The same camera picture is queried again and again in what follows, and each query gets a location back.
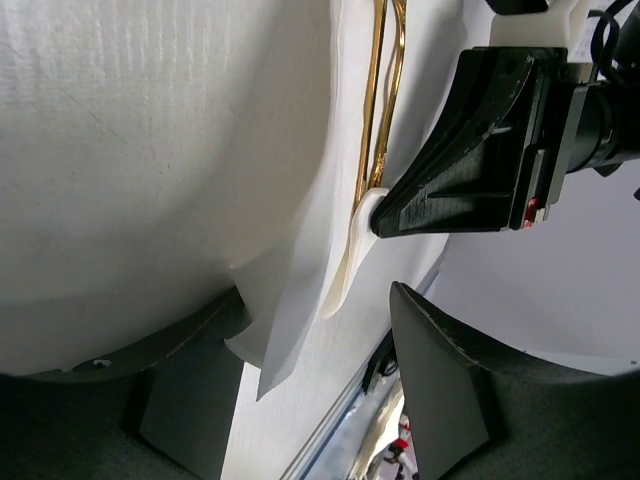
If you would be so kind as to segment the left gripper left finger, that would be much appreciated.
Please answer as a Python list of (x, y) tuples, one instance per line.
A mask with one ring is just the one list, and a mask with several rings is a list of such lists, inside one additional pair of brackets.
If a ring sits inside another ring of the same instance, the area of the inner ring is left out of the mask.
[(5, 479), (218, 479), (249, 323), (236, 289), (69, 371), (1, 378)]

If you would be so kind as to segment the gold spoon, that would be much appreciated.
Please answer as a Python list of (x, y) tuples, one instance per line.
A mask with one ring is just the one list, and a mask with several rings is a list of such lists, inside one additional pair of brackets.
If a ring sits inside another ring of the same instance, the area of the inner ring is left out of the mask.
[(385, 35), (386, 15), (387, 1), (375, 0), (372, 47), (363, 104), (363, 129), (352, 212), (356, 211), (367, 191), (371, 137), (380, 72), (380, 59)]

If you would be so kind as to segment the white paper napkin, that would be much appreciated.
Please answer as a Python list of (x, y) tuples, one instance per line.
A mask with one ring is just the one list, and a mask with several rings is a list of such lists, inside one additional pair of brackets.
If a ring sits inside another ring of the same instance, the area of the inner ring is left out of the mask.
[(1, 5), (1, 370), (70, 370), (237, 286), (294, 370), (348, 238), (370, 1)]

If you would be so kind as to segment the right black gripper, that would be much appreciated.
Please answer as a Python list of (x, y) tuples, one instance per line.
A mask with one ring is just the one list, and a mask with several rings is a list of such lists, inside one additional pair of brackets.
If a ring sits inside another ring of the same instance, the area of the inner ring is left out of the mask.
[(460, 54), (444, 108), (375, 208), (380, 238), (501, 231), (547, 219), (567, 175), (639, 157), (639, 82), (600, 80), (559, 48)]

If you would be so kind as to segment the gold fork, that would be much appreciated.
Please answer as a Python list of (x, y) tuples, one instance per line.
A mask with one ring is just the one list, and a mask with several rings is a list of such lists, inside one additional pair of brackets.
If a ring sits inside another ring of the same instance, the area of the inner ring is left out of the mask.
[(394, 68), (390, 86), (388, 88), (388, 98), (384, 106), (381, 126), (375, 147), (374, 163), (369, 178), (368, 187), (378, 188), (381, 186), (384, 170), (386, 166), (388, 144), (391, 132), (391, 125), (394, 116), (398, 91), (401, 83), (401, 76), (404, 66), (406, 49), (406, 16), (407, 2), (405, 0), (393, 0), (393, 9), (396, 18), (396, 35), (394, 42)]

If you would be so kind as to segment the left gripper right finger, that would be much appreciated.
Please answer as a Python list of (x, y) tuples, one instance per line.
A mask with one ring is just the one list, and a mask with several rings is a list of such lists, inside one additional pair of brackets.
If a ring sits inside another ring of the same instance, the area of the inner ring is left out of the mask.
[(600, 375), (506, 345), (403, 283), (392, 334), (423, 479), (635, 479), (639, 375)]

